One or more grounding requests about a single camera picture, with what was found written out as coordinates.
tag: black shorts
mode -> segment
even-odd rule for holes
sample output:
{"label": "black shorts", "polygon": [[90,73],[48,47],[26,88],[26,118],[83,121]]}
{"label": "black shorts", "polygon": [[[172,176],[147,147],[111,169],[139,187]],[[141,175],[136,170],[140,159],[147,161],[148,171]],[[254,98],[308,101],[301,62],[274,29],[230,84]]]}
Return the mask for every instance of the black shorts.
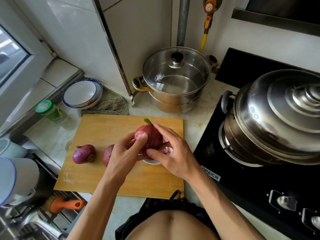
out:
{"label": "black shorts", "polygon": [[180,194],[180,190],[176,190],[169,200],[147,198],[139,212],[130,216],[124,224],[115,230],[115,240],[125,240],[130,232],[132,232],[132,230],[140,223],[153,214],[164,210],[181,210],[188,212],[219,236],[205,209],[194,203],[189,203],[186,198],[180,198]]}

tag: cutting board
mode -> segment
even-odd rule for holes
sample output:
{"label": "cutting board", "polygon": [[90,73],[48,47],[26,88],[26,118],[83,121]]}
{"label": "cutting board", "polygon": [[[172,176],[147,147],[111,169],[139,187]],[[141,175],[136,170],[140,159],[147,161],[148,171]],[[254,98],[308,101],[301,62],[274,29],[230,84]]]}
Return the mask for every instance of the cutting board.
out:
{"label": "cutting board", "polygon": [[[183,137],[182,118],[84,114],[54,189],[93,193],[105,172],[102,156],[106,147],[115,144],[126,134],[136,131],[141,125],[145,125],[144,118],[148,118],[152,123],[170,127]],[[75,164],[72,161],[72,154],[76,146],[85,144],[95,146],[96,159],[92,163]],[[175,190],[180,190],[183,197],[184,187],[181,178],[171,174],[161,164],[150,165],[138,161],[127,175],[118,195],[169,199]]]}

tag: gold pot handle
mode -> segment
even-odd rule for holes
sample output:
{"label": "gold pot handle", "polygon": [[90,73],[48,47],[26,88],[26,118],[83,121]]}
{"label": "gold pot handle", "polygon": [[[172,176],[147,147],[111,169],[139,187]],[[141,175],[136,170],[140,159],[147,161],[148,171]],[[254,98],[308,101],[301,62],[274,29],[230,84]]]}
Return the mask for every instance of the gold pot handle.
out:
{"label": "gold pot handle", "polygon": [[218,66],[218,60],[216,57],[214,57],[213,55],[208,55],[208,56],[205,56],[208,61],[210,62],[210,65],[211,65],[211,70],[213,71],[214,68],[216,68]]}
{"label": "gold pot handle", "polygon": [[137,76],[134,79],[132,79],[132,84],[135,90],[137,90],[138,92],[153,92],[152,88],[148,88],[148,87],[144,87],[142,85],[142,79],[143,76]]}

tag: hand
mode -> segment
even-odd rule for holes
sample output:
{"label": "hand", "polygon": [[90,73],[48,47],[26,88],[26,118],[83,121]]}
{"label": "hand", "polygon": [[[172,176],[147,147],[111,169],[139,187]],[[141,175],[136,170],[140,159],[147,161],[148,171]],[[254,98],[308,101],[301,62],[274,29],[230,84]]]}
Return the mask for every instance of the hand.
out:
{"label": "hand", "polygon": [[143,133],[142,136],[134,141],[134,132],[119,140],[114,145],[103,179],[115,181],[119,184],[119,187],[123,185],[126,176],[133,169],[136,162],[144,158],[138,154],[147,140],[148,134]]}
{"label": "hand", "polygon": [[166,155],[154,149],[147,149],[147,155],[160,162],[175,176],[189,182],[194,173],[202,168],[193,156],[187,142],[170,128],[158,124],[154,124],[154,127],[170,142],[173,151],[170,155]]}

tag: stove knob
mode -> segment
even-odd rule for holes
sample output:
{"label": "stove knob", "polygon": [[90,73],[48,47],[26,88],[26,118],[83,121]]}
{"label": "stove knob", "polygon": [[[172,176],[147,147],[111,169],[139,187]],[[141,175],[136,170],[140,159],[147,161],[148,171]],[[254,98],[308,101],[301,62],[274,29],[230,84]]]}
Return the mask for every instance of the stove knob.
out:
{"label": "stove knob", "polygon": [[320,216],[311,217],[311,223],[315,228],[320,230]]}
{"label": "stove knob", "polygon": [[277,202],[283,209],[290,211],[296,211],[297,209],[297,201],[290,196],[280,196],[277,198]]}

